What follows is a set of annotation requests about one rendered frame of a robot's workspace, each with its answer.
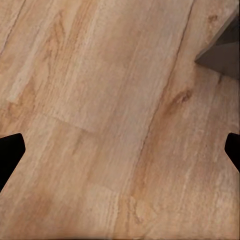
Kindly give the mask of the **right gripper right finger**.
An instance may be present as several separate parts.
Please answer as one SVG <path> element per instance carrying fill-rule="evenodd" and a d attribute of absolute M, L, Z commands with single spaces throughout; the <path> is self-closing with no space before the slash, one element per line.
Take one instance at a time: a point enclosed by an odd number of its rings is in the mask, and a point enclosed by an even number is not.
<path fill-rule="evenodd" d="M 240 172 L 240 135 L 236 133 L 229 133 L 224 149 Z"/>

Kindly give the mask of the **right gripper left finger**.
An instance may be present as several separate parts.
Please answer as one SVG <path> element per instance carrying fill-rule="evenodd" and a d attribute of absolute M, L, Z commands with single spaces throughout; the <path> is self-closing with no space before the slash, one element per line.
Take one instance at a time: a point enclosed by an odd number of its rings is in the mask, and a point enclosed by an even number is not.
<path fill-rule="evenodd" d="M 21 133 L 0 138 L 0 192 L 26 151 Z"/>

